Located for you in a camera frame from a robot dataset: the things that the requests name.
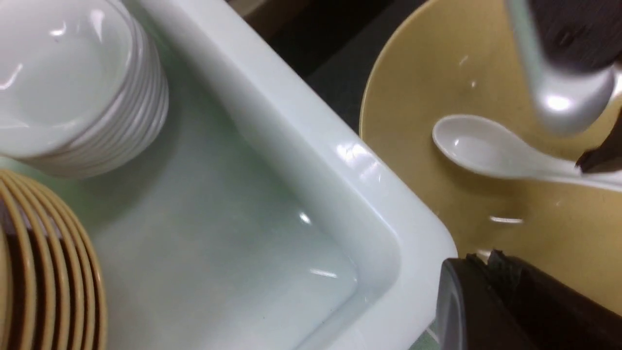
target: white rectangular tray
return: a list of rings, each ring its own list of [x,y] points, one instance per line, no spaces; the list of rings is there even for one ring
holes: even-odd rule
[[[0,159],[89,231],[108,348],[407,349],[456,254],[445,227],[224,0],[128,6],[169,78],[156,142],[86,181]]]

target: dark countertop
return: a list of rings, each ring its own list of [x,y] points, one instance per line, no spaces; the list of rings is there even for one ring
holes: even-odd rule
[[[356,132],[369,73],[391,34],[425,0],[394,0],[336,54],[305,78]]]

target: stack of plates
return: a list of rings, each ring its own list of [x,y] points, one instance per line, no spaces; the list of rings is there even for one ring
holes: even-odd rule
[[[0,350],[106,348],[101,269],[52,191],[0,170]]]
[[[12,50],[0,56],[0,77],[12,81],[0,94],[0,154],[90,177],[153,142],[168,84],[152,39],[119,1],[5,0],[4,26],[11,35],[0,44]]]

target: white bowl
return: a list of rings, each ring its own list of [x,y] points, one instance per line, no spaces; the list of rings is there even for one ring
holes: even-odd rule
[[[123,165],[153,142],[168,112],[168,84],[153,41],[138,23],[133,29],[142,47],[122,92],[125,103],[112,111],[113,119],[93,125],[85,133],[90,138],[76,147],[74,141],[61,152],[23,162],[57,177],[90,177]]]
[[[134,38],[105,0],[1,5],[0,154],[48,154],[79,137],[118,97]]]
[[[104,116],[70,144],[52,154],[31,159],[41,164],[84,164],[90,159],[102,156],[106,148],[114,143],[115,136],[131,122],[136,106],[142,103],[150,76],[149,61],[145,49],[147,38],[133,19],[129,21],[134,35],[134,52],[129,77],[117,100],[103,113]]]

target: tan plate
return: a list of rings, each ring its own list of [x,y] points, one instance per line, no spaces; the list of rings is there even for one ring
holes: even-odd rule
[[[5,237],[8,240],[15,238],[14,245],[9,242],[9,249],[14,249],[11,260],[14,261],[12,269],[15,288],[9,348],[30,350],[37,318],[37,279],[32,247],[18,204],[1,177],[0,197],[10,217],[4,218],[10,221],[3,222]]]
[[[41,224],[39,215],[33,210],[20,186],[16,184],[10,173],[0,175],[6,187],[19,203],[32,229],[31,246],[35,272],[37,273],[37,322],[34,334],[34,349],[50,350],[56,323],[56,283],[54,281],[54,265],[48,248],[46,231]]]
[[[11,176],[20,187],[22,193],[26,196],[41,219],[45,231],[48,232],[47,240],[54,259],[57,287],[58,313],[55,320],[56,335],[54,349],[66,349],[69,341],[71,298],[67,264],[65,263],[63,248],[58,239],[60,231],[56,224],[53,223],[53,219],[50,218],[50,212],[54,209],[47,198],[43,196],[40,191],[33,189],[29,181],[25,181],[23,176],[18,176],[15,173],[10,173],[9,176]]]
[[[8,333],[5,331],[5,327],[10,321],[11,311],[9,305],[9,250],[6,245],[6,237],[4,230],[2,229],[2,223],[0,222],[0,349],[6,349],[6,342],[8,339]]]
[[[73,212],[64,205],[64,202],[56,196],[50,189],[47,189],[45,186],[33,181],[33,180],[25,180],[30,181],[54,206],[57,212],[60,214],[62,221],[68,227],[69,233],[72,236],[73,242],[75,243],[78,250],[78,257],[80,258],[80,265],[82,271],[82,277],[84,281],[84,287],[86,290],[86,301],[85,301],[85,322],[83,325],[84,333],[83,333],[83,341],[82,341],[82,349],[90,350],[93,347],[93,341],[95,338],[95,287],[93,285],[93,273],[91,271],[91,263],[86,252],[86,248],[84,246],[84,242],[82,241],[82,237],[78,231],[78,227],[74,223],[72,219]]]
[[[106,304],[106,291],[104,288],[104,280],[101,273],[101,265],[99,259],[97,258],[97,253],[95,252],[95,248],[89,238],[84,226],[78,220],[78,217],[75,213],[67,206],[67,204],[61,200],[55,193],[53,193],[50,189],[47,189],[40,184],[36,184],[39,186],[39,190],[48,195],[49,199],[53,201],[54,206],[57,208],[62,208],[65,210],[65,213],[71,218],[75,227],[77,228],[78,233],[82,241],[84,242],[86,251],[88,253],[91,269],[93,274],[93,279],[95,281],[95,289],[96,289],[96,329],[95,329],[95,342],[93,343],[94,349],[105,350],[108,342],[108,306]]]
[[[360,134],[440,217],[461,255],[503,249],[622,315],[622,194],[472,174],[431,138],[444,115],[475,114],[574,161],[605,139],[619,107],[580,136],[548,135],[532,113],[504,2],[430,0],[376,61]]]
[[[28,184],[36,184],[33,180],[30,180],[24,176],[21,176],[22,180]],[[47,197],[40,193],[40,201],[45,203]],[[61,244],[63,248],[63,254],[65,261],[69,261],[68,264],[68,277],[70,284],[70,325],[69,325],[69,342],[67,347],[59,349],[80,350],[82,345],[82,339],[84,334],[84,319],[85,319],[85,296],[84,296],[84,282],[82,280],[82,272],[80,268],[80,259],[76,253],[76,246],[73,241],[72,235],[67,229],[62,220],[58,210],[54,206],[46,205],[48,213],[52,220],[55,222],[61,235]]]
[[[2,235],[1,240],[3,241],[3,245],[5,248],[5,252],[6,255],[4,256],[6,259],[6,264],[7,264],[7,275],[6,275],[6,288],[7,288],[7,304],[6,304],[6,312],[4,314],[4,326],[2,329],[0,329],[0,332],[2,332],[2,343],[0,343],[1,348],[0,349],[7,349],[9,346],[9,337],[11,336],[11,321],[12,321],[12,317],[13,317],[13,273],[12,273],[12,262],[11,262],[11,254],[9,252],[9,246],[8,246],[8,242],[5,239],[6,238],[6,234],[4,233],[4,230],[2,229],[2,225],[0,225],[0,235]]]

